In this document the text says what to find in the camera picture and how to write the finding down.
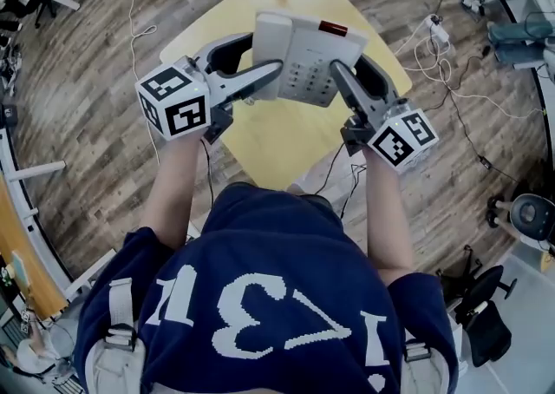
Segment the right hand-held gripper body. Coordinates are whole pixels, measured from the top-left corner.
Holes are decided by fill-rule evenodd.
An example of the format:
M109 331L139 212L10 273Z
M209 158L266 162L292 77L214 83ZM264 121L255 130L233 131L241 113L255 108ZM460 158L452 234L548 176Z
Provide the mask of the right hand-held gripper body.
M367 147L391 167L412 167L439 141L423 110L412 107L405 98L386 108L372 106L367 121L351 116L341 135L350 156Z

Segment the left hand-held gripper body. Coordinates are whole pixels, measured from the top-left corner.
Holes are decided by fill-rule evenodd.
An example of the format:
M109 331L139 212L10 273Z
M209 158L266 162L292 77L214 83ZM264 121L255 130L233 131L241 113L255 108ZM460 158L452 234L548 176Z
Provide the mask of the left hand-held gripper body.
M235 62L221 59L211 65L201 56L183 56L135 83L144 116L165 140L204 129L206 140L213 143L232 125L232 105L211 103L208 76L216 69L231 74Z

